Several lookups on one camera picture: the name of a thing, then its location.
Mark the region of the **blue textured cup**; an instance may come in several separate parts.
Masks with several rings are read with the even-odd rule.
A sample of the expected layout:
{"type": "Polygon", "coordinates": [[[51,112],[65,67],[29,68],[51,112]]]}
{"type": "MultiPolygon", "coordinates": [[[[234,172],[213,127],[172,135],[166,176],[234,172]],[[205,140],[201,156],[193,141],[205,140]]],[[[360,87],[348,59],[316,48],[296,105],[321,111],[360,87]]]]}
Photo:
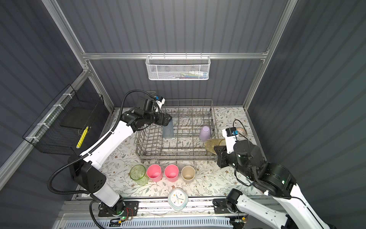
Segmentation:
{"type": "Polygon", "coordinates": [[[174,137],[173,120],[171,119],[167,126],[163,127],[163,138],[170,139],[174,137]]]}

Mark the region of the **yellow transparent cup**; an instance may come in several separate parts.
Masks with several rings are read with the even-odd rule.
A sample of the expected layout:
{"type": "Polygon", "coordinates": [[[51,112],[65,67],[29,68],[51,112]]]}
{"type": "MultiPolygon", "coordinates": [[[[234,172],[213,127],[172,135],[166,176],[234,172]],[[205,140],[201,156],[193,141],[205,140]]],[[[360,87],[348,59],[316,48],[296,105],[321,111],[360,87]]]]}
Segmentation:
{"type": "Polygon", "coordinates": [[[217,153],[214,150],[214,147],[216,146],[225,146],[226,145],[226,140],[225,139],[219,139],[219,138],[215,138],[215,139],[209,139],[207,141],[205,141],[205,149],[207,152],[212,153],[214,155],[217,155],[217,153]]]}

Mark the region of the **purple cup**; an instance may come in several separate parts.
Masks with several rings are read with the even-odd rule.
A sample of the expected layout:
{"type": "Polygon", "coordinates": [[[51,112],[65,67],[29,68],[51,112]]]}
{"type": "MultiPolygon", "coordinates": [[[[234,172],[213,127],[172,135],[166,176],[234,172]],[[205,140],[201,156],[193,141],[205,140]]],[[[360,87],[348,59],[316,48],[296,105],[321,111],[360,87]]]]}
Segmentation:
{"type": "Polygon", "coordinates": [[[205,142],[211,138],[211,129],[209,126],[204,126],[201,128],[200,133],[199,133],[199,138],[203,142],[205,142]]]}

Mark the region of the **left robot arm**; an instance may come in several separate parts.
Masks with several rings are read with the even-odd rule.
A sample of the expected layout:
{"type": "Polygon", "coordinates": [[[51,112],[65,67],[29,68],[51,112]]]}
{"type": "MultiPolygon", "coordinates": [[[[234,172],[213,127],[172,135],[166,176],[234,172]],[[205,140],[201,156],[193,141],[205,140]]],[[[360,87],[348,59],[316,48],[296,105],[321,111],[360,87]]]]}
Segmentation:
{"type": "Polygon", "coordinates": [[[47,183],[50,192],[58,195],[87,194],[111,209],[115,215],[124,211],[123,197],[109,185],[100,168],[111,153],[132,134],[152,124],[166,127],[172,120],[168,113],[161,111],[165,104],[164,97],[153,96],[146,91],[142,93],[147,95],[147,99],[128,111],[120,109],[116,122],[101,139],[80,155],[69,157],[68,163],[50,176],[47,183]],[[63,191],[53,187],[53,180],[65,169],[70,170],[72,179],[82,186],[83,190],[63,191]]]}

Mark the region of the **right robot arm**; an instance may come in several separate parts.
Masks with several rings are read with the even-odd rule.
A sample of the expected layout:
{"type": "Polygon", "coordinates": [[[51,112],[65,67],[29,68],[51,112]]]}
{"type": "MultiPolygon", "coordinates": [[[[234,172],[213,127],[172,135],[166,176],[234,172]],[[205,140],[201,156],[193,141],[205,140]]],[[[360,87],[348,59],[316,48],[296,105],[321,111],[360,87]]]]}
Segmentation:
{"type": "Polygon", "coordinates": [[[217,165],[231,167],[234,174],[249,180],[247,187],[254,187],[266,196],[271,196],[283,208],[275,211],[232,189],[226,197],[225,207],[232,213],[247,213],[273,229],[333,229],[324,222],[302,194],[291,172],[276,163],[266,162],[258,146],[248,140],[234,144],[215,146],[217,165]]]}

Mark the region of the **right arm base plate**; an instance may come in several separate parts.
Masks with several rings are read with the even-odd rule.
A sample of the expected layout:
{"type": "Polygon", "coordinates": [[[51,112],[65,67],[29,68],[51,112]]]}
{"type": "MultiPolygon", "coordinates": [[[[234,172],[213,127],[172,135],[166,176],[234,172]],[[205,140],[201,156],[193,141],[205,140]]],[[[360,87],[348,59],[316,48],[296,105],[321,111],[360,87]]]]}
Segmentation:
{"type": "Polygon", "coordinates": [[[212,201],[215,214],[229,214],[225,198],[215,198],[212,201]]]}

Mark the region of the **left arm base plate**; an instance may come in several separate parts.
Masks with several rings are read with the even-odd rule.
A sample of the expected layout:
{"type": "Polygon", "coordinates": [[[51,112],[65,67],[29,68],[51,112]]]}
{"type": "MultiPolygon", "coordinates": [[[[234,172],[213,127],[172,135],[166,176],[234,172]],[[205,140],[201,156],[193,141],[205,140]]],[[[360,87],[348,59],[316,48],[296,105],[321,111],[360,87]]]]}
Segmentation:
{"type": "Polygon", "coordinates": [[[109,207],[103,202],[98,209],[99,217],[134,217],[139,209],[139,201],[118,201],[113,207],[109,207]]]}

